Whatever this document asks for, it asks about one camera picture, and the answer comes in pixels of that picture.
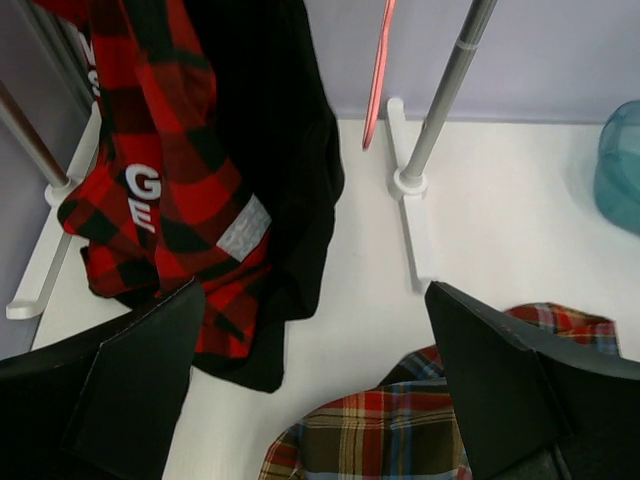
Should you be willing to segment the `red black plaid shirt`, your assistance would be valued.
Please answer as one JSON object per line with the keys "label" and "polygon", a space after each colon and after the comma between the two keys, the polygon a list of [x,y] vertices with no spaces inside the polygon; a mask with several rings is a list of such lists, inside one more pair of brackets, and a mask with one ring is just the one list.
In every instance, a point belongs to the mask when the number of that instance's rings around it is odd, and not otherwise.
{"label": "red black plaid shirt", "polygon": [[90,290],[132,303],[197,279],[207,301],[197,352],[247,357],[270,219],[221,145],[216,76],[184,3],[44,8],[80,29],[98,76],[96,164],[58,213],[88,242]]}

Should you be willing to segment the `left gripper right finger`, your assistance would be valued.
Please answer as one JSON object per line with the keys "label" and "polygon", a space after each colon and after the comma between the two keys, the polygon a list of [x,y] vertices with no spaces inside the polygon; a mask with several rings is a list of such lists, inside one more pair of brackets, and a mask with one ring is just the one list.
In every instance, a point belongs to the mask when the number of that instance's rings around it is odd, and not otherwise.
{"label": "left gripper right finger", "polygon": [[444,282],[425,303],[474,478],[638,478],[638,362]]}

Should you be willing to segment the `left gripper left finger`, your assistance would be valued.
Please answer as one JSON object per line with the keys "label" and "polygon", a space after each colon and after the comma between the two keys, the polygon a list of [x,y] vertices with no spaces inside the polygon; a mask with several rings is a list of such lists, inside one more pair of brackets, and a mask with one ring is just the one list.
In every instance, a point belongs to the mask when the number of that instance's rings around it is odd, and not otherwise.
{"label": "left gripper left finger", "polygon": [[2,478],[161,478],[204,310],[204,292],[191,281],[2,360]]}

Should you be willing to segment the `pink wire hanger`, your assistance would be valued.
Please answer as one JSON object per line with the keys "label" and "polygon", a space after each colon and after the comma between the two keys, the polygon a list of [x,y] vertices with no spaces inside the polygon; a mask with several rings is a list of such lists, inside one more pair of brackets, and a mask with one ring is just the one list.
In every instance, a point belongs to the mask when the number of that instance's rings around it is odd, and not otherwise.
{"label": "pink wire hanger", "polygon": [[379,115],[395,5],[395,0],[385,1],[362,137],[362,149],[364,151],[369,149],[373,140]]}

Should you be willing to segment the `white and chrome clothes rack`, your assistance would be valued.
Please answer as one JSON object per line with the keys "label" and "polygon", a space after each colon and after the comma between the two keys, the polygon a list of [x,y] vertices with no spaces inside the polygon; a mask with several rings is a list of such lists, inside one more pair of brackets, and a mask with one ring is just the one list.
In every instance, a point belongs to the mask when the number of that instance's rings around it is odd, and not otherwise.
{"label": "white and chrome clothes rack", "polygon": [[[402,100],[391,98],[386,104],[387,126],[397,165],[389,183],[389,192],[401,207],[412,284],[417,293],[424,292],[436,277],[429,229],[420,217],[421,202],[428,188],[426,164],[495,6],[493,1],[471,3],[416,141],[409,141],[405,135],[407,121]],[[84,179],[95,160],[98,112],[91,112],[67,170],[60,168],[7,88],[1,90],[1,121],[48,182],[44,196],[50,212],[14,298],[6,306],[8,319],[27,320],[45,312],[64,264],[71,237],[63,232],[56,214],[59,205]]]}

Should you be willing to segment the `brown multicolour plaid shirt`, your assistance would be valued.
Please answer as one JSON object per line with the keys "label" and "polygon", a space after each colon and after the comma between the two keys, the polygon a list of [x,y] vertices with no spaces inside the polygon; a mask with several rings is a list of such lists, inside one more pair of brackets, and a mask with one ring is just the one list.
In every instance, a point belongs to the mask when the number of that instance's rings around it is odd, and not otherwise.
{"label": "brown multicolour plaid shirt", "polygon": [[[549,302],[506,310],[554,336],[620,356],[615,322]],[[560,479],[553,457],[514,465],[498,479]],[[405,356],[373,389],[333,400],[286,429],[257,479],[474,478],[438,347]]]}

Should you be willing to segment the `teal plastic basin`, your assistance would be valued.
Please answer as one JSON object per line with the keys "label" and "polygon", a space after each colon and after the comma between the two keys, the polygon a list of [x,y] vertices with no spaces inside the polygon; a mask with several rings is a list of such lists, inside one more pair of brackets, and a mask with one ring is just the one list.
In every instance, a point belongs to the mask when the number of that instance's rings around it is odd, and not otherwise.
{"label": "teal plastic basin", "polygon": [[593,197],[613,225],[639,234],[639,101],[618,107],[602,128]]}

